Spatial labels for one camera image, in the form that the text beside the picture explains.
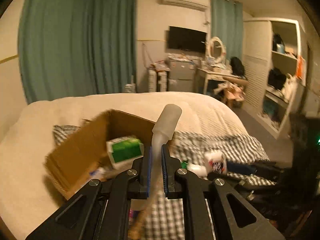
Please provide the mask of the white red-black snack packet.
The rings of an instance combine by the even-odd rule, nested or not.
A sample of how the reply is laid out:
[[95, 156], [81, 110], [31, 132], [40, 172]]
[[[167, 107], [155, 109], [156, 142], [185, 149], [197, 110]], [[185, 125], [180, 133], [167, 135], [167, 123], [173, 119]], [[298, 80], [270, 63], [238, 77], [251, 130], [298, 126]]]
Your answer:
[[227, 174], [227, 162], [221, 150], [212, 150], [204, 154], [204, 165], [207, 173]]

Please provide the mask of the frosted translucent plastic tube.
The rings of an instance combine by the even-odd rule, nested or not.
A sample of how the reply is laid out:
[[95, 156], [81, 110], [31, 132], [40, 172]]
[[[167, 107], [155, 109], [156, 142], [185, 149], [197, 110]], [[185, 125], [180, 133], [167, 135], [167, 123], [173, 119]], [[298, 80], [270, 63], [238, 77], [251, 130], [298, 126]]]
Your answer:
[[168, 104], [164, 107], [152, 132], [151, 141], [151, 178], [150, 193], [147, 200], [133, 200], [131, 210], [145, 211], [152, 206], [152, 201], [156, 198], [157, 192], [163, 188], [162, 182], [162, 145], [172, 139], [175, 128], [182, 114], [182, 109], [175, 104]]

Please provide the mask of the green snack packet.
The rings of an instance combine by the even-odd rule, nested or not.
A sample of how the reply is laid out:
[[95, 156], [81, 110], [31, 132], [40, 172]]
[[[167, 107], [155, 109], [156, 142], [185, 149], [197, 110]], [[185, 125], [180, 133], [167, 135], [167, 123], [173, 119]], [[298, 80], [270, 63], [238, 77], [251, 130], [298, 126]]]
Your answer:
[[188, 163], [186, 161], [181, 162], [181, 168], [187, 169]]

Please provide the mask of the white plastic spray device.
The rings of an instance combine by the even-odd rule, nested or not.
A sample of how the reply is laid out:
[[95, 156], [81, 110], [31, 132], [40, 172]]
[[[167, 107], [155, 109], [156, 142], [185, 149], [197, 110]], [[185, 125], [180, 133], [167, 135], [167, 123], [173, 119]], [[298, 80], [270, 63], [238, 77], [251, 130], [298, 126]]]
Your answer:
[[207, 169], [205, 166], [201, 166], [201, 165], [195, 165], [192, 163], [189, 163], [187, 165], [187, 170], [190, 172], [193, 172], [194, 174], [196, 174], [198, 177], [206, 177], [207, 176]]

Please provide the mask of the grey checkered cloth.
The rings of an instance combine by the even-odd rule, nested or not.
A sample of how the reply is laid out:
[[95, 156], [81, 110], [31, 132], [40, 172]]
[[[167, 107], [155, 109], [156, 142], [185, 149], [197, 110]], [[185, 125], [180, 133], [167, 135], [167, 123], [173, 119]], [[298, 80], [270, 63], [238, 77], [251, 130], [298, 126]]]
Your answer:
[[[269, 160], [262, 144], [249, 135], [210, 137], [176, 132], [173, 139], [170, 155], [189, 164], [203, 166], [206, 153], [221, 153], [228, 161], [241, 164]], [[168, 200], [159, 192], [143, 225], [141, 239], [185, 239], [182, 200]]]

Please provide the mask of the brown cardboard box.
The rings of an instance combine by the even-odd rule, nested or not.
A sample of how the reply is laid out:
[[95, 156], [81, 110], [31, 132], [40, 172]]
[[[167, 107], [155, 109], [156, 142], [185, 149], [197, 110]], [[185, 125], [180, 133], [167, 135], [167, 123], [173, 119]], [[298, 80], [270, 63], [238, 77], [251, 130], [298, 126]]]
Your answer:
[[134, 135], [149, 147], [155, 123], [111, 109], [82, 126], [46, 156], [44, 166], [55, 188], [71, 198], [100, 165], [111, 166], [106, 142]]

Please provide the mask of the green white box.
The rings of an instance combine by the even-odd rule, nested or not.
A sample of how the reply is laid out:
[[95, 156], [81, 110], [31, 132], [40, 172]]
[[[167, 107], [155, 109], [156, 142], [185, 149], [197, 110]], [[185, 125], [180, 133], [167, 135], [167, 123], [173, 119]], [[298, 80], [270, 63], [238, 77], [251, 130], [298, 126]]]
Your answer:
[[135, 136], [126, 136], [106, 142], [111, 165], [115, 170], [131, 165], [144, 155], [144, 144]]

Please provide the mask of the white wardrobe shelf unit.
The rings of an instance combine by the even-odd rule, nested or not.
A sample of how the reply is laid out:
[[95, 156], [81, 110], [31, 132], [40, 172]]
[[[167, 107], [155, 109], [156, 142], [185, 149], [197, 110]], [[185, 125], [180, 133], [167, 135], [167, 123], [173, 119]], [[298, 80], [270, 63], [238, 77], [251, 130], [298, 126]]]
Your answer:
[[248, 79], [244, 110], [274, 138], [283, 137], [306, 85], [308, 46], [302, 27], [285, 18], [245, 20], [242, 62]]

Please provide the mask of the white drawer unit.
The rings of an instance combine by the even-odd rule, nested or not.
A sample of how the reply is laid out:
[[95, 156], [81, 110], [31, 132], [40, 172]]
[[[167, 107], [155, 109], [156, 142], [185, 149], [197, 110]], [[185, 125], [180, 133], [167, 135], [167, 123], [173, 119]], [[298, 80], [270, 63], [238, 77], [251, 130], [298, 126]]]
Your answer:
[[167, 91], [167, 72], [157, 72], [155, 70], [148, 70], [148, 92], [166, 92]]

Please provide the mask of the grey cabinet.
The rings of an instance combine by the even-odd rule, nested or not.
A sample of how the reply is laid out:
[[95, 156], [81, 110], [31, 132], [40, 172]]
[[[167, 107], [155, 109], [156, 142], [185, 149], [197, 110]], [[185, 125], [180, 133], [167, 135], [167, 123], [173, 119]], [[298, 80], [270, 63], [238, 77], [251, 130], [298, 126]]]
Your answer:
[[169, 60], [168, 91], [193, 92], [196, 66], [192, 61]]

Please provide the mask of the white dressing table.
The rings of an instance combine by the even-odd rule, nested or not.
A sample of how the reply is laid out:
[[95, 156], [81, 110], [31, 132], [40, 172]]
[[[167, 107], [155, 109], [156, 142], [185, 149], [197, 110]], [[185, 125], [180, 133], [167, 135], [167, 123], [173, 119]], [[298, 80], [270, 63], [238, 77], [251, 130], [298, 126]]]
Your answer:
[[207, 94], [208, 82], [214, 80], [217, 82], [231, 82], [236, 83], [242, 87], [248, 85], [248, 81], [240, 76], [231, 74], [222, 74], [207, 69], [197, 68], [195, 74], [195, 92], [201, 94]]

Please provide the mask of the round vanity mirror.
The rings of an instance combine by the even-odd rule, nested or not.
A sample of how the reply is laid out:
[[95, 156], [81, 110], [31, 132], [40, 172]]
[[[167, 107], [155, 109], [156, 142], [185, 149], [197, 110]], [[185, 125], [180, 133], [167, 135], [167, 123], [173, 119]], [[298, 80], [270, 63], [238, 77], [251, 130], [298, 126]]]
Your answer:
[[207, 42], [206, 59], [211, 65], [224, 63], [226, 59], [226, 47], [217, 36]]

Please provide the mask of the small teal curtain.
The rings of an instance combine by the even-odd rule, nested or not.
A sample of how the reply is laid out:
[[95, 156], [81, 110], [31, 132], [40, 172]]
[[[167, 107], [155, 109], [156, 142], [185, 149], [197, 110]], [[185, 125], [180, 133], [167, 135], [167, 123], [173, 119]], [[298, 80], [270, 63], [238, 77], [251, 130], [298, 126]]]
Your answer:
[[243, 6], [234, 0], [210, 0], [211, 37], [226, 47], [226, 59], [242, 57]]

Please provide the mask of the large teal curtain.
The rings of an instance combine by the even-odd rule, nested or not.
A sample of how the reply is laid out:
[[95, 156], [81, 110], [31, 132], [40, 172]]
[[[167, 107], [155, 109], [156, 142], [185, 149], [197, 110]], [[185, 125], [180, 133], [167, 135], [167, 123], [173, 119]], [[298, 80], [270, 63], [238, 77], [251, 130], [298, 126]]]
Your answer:
[[136, 78], [137, 0], [25, 0], [18, 57], [27, 103], [122, 93]]

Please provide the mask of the white air conditioner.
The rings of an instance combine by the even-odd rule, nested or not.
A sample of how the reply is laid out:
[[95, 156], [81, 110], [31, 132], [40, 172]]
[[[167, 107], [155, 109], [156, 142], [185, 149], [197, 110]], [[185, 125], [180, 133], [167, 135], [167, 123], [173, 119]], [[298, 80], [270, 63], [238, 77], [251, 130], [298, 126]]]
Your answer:
[[205, 11], [209, 7], [209, 0], [163, 0], [163, 3], [200, 11]]

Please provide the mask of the black wall television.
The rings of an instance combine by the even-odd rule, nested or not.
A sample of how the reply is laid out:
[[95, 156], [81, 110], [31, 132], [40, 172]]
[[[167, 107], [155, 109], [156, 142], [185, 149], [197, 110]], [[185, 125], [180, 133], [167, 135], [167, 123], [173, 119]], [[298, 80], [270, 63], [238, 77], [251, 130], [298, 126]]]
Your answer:
[[192, 51], [204, 54], [206, 51], [207, 33], [170, 26], [167, 38], [167, 48]]

